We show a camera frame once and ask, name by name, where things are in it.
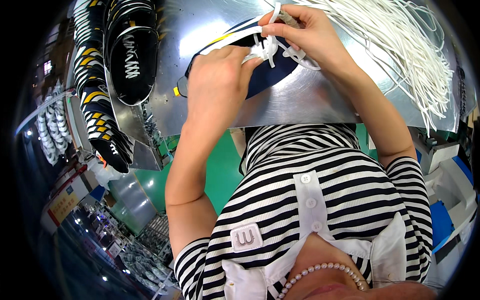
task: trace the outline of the window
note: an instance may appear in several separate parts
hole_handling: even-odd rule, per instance
[[[52,61],[49,60],[43,64],[43,74],[47,76],[50,74],[50,71],[52,70]]]

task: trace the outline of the striped shirt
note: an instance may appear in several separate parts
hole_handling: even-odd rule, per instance
[[[293,176],[312,171],[335,240],[372,241],[399,212],[406,230],[406,279],[425,279],[432,255],[432,221],[415,159],[400,157],[383,168],[360,151],[355,133],[343,124],[279,125],[255,132],[247,146],[246,169],[212,235],[191,242],[175,261],[185,299],[225,298],[222,260],[234,261],[245,270],[265,267],[299,241],[301,220]],[[235,253],[230,231],[251,222],[258,225],[262,247]],[[370,259],[350,257],[374,287]],[[267,298],[275,299],[285,281],[269,287]]]

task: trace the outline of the finger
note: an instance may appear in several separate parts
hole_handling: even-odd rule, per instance
[[[238,62],[238,64],[240,65],[243,59],[245,58],[245,56],[247,56],[249,53],[250,53],[250,48],[235,46],[235,48],[228,55],[227,58],[233,59],[235,62]]]
[[[286,11],[289,15],[295,18],[300,18],[302,21],[307,21],[306,17],[312,13],[313,11],[317,11],[317,9],[311,8],[311,7],[306,7],[306,6],[301,6],[301,5],[296,5],[296,4],[283,4],[280,8],[283,11]],[[270,19],[272,18],[273,11],[267,13],[264,15],[259,21],[258,25],[259,26],[265,26],[268,24]]]
[[[261,65],[263,61],[264,60],[261,58],[255,58],[247,60],[243,63],[240,73],[240,89],[248,88],[248,84],[250,82],[250,78],[252,77],[253,70],[255,70],[255,68],[259,65]]]
[[[285,41],[290,45],[292,46],[292,48],[294,48],[296,51],[300,51],[300,47],[297,46],[297,44],[295,44],[294,42],[292,42],[291,40],[289,39],[285,39]]]
[[[238,46],[232,46],[232,45],[226,45],[220,49],[214,49],[212,50],[208,56],[211,58],[217,58],[217,59],[224,59],[227,57],[230,53],[232,53],[233,49],[237,48]]]
[[[261,36],[263,37],[267,37],[268,35],[281,36],[289,39],[290,41],[294,41],[294,40],[298,40],[301,30],[304,30],[304,29],[295,29],[286,24],[272,23],[262,27]]]

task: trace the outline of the white shoelace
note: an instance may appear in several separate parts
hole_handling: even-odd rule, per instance
[[[134,78],[140,75],[140,67],[138,66],[138,61],[130,61],[134,56],[138,59],[136,50],[134,48],[134,41],[129,41],[129,38],[133,38],[133,35],[125,35],[122,38],[123,45],[127,49],[127,58],[125,59],[125,78]]]
[[[273,12],[272,17],[270,18],[270,21],[268,22],[269,24],[275,22],[276,18],[278,17],[278,14],[280,13],[280,6],[281,6],[280,2],[275,2],[275,10]],[[255,43],[257,43],[257,39],[258,39],[257,36],[254,35],[254,38],[256,38]],[[273,52],[274,52],[275,44],[277,44],[278,46],[283,48],[283,50],[285,50],[287,55],[300,66],[310,70],[314,70],[314,71],[320,70],[320,67],[318,65],[316,67],[309,66],[308,64],[304,63],[303,61],[295,57],[295,54],[291,53],[290,50],[282,42],[279,42],[275,36],[268,35],[267,41],[268,41],[268,62],[270,63],[270,67],[272,68],[275,67],[275,63],[273,62]]]
[[[420,110],[427,132],[429,128],[436,130],[432,114],[445,118],[453,71],[441,52],[444,32],[430,9],[404,0],[294,1],[323,10],[333,23],[365,47],[367,54],[395,84],[385,95],[400,88]],[[419,12],[429,18],[430,24]],[[432,43],[424,29],[440,35],[439,47]],[[373,54],[372,43],[388,54],[393,66]]]

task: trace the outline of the forearm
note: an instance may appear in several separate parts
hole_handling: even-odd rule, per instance
[[[166,206],[189,203],[204,195],[206,162],[219,136],[201,132],[189,121],[183,125],[165,186]]]
[[[386,166],[395,157],[415,156],[415,148],[403,118],[375,82],[355,63],[335,74],[360,115]]]

